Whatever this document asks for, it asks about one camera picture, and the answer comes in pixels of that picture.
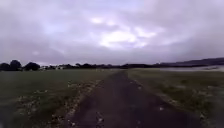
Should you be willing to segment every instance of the farmland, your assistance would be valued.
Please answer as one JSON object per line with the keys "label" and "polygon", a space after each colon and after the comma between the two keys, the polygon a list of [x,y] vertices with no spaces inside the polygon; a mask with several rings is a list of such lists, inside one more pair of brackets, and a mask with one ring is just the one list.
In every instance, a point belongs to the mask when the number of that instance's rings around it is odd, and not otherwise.
{"label": "farmland", "polygon": [[0,127],[57,127],[116,70],[0,72]]}
{"label": "farmland", "polygon": [[223,72],[171,72],[133,69],[129,77],[179,109],[195,113],[209,126],[222,124]]}

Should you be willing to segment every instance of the dirt path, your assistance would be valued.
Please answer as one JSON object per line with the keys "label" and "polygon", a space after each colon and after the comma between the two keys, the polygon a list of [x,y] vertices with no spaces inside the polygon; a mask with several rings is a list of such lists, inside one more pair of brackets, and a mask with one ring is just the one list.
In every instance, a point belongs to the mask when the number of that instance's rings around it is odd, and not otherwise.
{"label": "dirt path", "polygon": [[68,128],[201,128],[178,110],[119,72],[105,79],[79,105]]}

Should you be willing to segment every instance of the sky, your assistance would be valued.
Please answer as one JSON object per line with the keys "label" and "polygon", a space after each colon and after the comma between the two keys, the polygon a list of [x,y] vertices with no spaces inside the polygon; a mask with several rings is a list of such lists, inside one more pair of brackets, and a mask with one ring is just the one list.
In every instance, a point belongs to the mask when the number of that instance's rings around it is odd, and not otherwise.
{"label": "sky", "polygon": [[0,62],[224,57],[223,0],[0,0]]}

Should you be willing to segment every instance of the treeline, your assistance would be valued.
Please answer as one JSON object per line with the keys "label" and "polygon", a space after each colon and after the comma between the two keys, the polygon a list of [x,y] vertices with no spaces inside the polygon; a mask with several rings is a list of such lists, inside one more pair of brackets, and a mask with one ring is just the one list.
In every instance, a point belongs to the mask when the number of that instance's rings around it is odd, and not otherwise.
{"label": "treeline", "polygon": [[40,66],[37,63],[29,62],[28,64],[22,66],[18,60],[12,60],[8,63],[0,64],[0,71],[37,71],[37,70],[61,70],[61,69],[128,69],[128,68],[149,68],[151,65],[146,64],[125,64],[125,65],[111,65],[111,64],[63,64],[63,65],[49,65]]}
{"label": "treeline", "polygon": [[167,68],[167,67],[202,67],[211,65],[224,65],[224,58],[192,60],[185,62],[175,63],[157,63],[157,64],[124,64],[124,65],[111,65],[111,64],[63,64],[63,65],[49,65],[40,66],[37,63],[29,62],[22,66],[18,60],[12,60],[9,64],[1,63],[0,71],[37,71],[37,70],[60,70],[60,69],[129,69],[129,68]]}
{"label": "treeline", "polygon": [[40,69],[40,65],[37,63],[29,62],[25,66],[22,66],[18,60],[12,60],[10,64],[1,63],[0,71],[37,71]]}

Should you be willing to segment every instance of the distant hill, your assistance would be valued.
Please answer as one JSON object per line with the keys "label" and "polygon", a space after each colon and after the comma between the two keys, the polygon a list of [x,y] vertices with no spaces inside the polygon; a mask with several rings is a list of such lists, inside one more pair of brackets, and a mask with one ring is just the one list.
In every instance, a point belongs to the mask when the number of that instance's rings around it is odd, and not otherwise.
{"label": "distant hill", "polygon": [[174,63],[161,63],[155,65],[160,67],[199,67],[199,66],[224,65],[224,58],[209,58],[201,60],[174,62]]}

